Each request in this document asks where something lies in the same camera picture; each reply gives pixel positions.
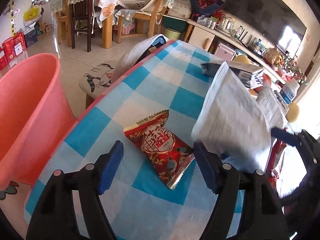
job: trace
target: cabinet door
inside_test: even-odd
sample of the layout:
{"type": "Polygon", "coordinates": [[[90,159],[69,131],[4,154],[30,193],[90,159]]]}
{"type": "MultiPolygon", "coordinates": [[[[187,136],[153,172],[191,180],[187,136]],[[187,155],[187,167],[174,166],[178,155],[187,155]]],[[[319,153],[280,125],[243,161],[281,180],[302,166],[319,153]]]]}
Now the cabinet door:
{"type": "Polygon", "coordinates": [[[195,26],[188,43],[208,51],[214,36],[214,34],[195,26]]]}

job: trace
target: bottle cap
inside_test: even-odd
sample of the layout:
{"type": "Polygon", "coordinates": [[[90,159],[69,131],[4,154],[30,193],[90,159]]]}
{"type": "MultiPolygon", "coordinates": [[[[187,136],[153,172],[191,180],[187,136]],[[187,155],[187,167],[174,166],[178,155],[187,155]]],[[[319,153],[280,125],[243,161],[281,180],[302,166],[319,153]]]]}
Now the bottle cap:
{"type": "Polygon", "coordinates": [[[299,83],[294,78],[290,81],[290,84],[293,85],[296,90],[300,87],[299,83]]]}

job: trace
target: dark brown chair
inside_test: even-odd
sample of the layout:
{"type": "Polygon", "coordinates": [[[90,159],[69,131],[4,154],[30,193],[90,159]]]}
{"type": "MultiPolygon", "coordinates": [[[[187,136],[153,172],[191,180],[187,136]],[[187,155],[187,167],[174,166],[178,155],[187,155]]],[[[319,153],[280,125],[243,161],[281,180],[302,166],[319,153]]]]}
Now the dark brown chair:
{"type": "Polygon", "coordinates": [[[70,4],[70,14],[71,14],[71,48],[75,48],[75,33],[86,33],[87,34],[87,52],[91,51],[91,38],[94,37],[92,32],[93,28],[93,0],[83,0],[75,4],[70,4]],[[83,28],[76,29],[76,21],[87,20],[87,26],[83,28]]]}

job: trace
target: dining table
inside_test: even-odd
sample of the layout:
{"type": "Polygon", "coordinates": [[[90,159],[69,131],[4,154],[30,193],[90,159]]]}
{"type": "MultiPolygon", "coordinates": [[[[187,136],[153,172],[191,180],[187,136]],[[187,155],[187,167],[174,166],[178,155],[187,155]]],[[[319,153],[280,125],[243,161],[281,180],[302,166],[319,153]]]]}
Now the dining table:
{"type": "MultiPolygon", "coordinates": [[[[199,239],[218,196],[207,188],[196,160],[171,190],[123,129],[168,109],[165,128],[192,147],[191,130],[212,83],[212,78],[202,75],[201,64],[214,59],[202,49],[171,40],[107,88],[78,118],[42,170],[25,204],[27,223],[55,170],[78,171],[95,163],[119,140],[124,156],[110,189],[100,196],[117,239],[199,239]]],[[[243,199],[244,192],[239,191],[228,237],[237,232],[243,199]]],[[[89,237],[76,192],[73,200],[79,232],[89,237]]]]}

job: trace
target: checkered tablecloth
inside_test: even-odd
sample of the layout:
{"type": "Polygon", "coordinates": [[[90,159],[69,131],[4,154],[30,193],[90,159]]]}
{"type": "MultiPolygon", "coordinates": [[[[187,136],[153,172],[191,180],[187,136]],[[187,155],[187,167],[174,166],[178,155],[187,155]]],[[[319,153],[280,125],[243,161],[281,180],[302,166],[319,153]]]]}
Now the checkered tablecloth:
{"type": "MultiPolygon", "coordinates": [[[[167,188],[148,158],[123,128],[169,109],[165,127],[188,145],[211,79],[202,76],[201,63],[215,56],[183,41],[169,41],[130,69],[100,96],[62,141],[37,180],[25,206],[30,221],[37,200],[56,169],[77,171],[108,153],[116,140],[124,144],[124,157],[111,188],[100,197],[118,239],[199,239],[217,195],[206,187],[194,160],[174,190],[167,188]]],[[[79,198],[74,195],[76,218],[88,236],[79,198]]],[[[228,236],[236,233],[243,203],[239,191],[228,236]]]]}

